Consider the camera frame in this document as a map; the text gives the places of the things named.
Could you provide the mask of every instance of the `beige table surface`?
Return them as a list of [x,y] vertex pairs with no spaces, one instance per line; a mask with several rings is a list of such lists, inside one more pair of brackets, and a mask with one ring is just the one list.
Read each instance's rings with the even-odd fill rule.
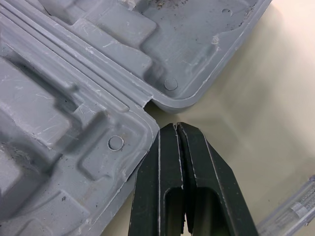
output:
[[[315,0],[274,0],[203,98],[160,127],[199,127],[233,169],[255,223],[315,174]],[[103,236],[127,236],[129,197]],[[315,236],[315,221],[297,233]]]

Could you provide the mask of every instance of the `gray plastic case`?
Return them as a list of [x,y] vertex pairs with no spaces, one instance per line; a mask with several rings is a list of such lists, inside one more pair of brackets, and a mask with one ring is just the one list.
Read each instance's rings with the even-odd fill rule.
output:
[[271,0],[0,0],[0,235],[100,235],[167,112]]

